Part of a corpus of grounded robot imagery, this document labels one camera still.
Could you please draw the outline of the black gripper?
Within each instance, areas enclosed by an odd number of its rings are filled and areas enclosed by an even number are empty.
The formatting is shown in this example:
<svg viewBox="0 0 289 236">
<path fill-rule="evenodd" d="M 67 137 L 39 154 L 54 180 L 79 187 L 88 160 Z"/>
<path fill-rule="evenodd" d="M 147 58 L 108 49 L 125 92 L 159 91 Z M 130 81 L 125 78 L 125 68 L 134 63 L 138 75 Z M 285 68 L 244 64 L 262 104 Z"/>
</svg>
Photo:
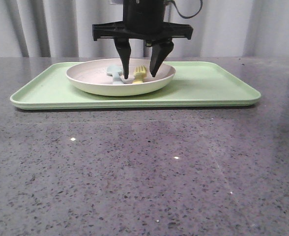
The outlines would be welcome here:
<svg viewBox="0 0 289 236">
<path fill-rule="evenodd" d="M 129 39 L 141 39 L 147 46 L 152 46 L 150 59 L 152 77 L 156 76 L 161 64 L 173 50 L 174 38 L 191 39 L 193 28 L 186 24 L 165 22 L 165 9 L 165 0 L 124 0 L 122 21 L 92 26 L 94 41 L 114 39 L 125 79 L 129 76 L 131 55 Z"/>
</svg>

